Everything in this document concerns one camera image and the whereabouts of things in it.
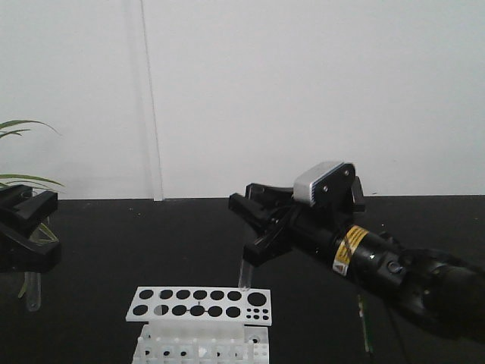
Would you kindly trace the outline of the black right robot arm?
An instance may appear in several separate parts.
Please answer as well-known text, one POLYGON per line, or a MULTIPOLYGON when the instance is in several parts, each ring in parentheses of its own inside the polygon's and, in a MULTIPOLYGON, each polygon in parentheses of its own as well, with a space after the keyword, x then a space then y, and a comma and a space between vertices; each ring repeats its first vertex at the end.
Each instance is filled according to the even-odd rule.
POLYGON ((258 267, 298 250, 357 288, 379 297, 404 319, 437 336, 484 341, 484 270, 452 254, 403 246, 355 223, 351 185, 315 204, 292 188, 250 184, 229 209, 255 232, 242 257, 258 267))

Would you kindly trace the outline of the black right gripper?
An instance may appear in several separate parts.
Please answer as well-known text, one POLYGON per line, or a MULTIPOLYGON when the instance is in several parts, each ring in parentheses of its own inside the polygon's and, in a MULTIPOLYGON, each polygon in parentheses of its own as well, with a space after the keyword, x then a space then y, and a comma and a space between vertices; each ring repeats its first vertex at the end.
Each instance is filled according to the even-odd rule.
POLYGON ((255 241, 247 243, 242 253, 242 259, 254 267, 294 249, 332 265, 353 226, 351 190, 339 202, 310 207, 295 201, 290 187, 251 183, 244 196, 230 195, 228 207, 256 233, 255 241))

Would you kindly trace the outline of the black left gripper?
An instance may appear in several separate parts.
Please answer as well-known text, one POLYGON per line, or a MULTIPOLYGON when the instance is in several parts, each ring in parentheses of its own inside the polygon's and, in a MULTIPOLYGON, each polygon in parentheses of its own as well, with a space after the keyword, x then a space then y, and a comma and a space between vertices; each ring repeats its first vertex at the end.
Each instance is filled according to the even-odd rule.
POLYGON ((61 260, 61 243, 35 243, 32 233, 58 209, 58 194, 36 196, 26 185, 1 187, 1 273, 51 271, 61 260))

